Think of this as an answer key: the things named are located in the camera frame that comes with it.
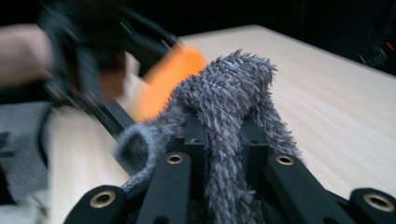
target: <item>wooden table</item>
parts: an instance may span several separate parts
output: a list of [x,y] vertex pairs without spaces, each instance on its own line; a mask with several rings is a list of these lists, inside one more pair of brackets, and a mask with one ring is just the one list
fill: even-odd
[[[395,77],[256,25],[181,39],[208,62],[238,49],[270,58],[278,70],[276,109],[323,187],[345,198],[364,187],[396,196]],[[124,102],[131,103],[144,83],[128,83]],[[50,222],[62,223],[85,192],[120,186],[129,176],[111,157],[115,140],[97,120],[66,107],[53,111],[52,128]]]

